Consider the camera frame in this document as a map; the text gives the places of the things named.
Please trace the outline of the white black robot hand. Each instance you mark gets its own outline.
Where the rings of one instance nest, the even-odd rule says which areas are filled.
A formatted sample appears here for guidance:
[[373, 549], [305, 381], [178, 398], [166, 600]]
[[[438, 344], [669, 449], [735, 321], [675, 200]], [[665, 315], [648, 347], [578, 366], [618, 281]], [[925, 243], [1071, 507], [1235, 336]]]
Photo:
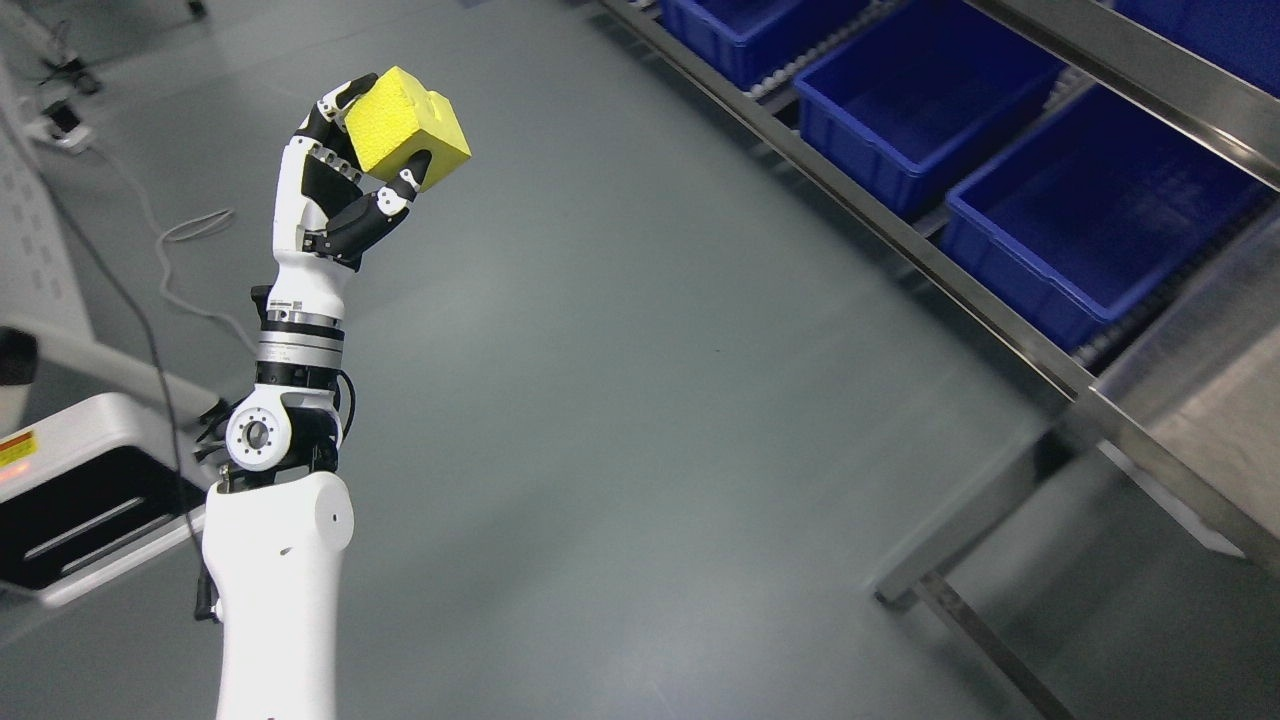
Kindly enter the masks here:
[[433, 155], [417, 151], [383, 187], [365, 193], [347, 128], [352, 106], [375, 85], [367, 73], [321, 96], [285, 142], [271, 223], [271, 286], [251, 297], [261, 331], [337, 336], [346, 316], [343, 293], [364, 254], [410, 214], [424, 192]]

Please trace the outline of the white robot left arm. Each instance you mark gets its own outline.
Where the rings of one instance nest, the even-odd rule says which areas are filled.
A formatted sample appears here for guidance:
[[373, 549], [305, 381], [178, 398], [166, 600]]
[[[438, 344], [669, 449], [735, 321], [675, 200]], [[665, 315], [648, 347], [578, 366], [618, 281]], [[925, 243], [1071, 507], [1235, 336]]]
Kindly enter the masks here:
[[207, 493], [202, 551], [221, 624], [219, 719], [333, 719], [340, 570], [355, 532], [337, 475], [344, 336], [269, 319], [252, 391], [224, 427], [232, 468]]

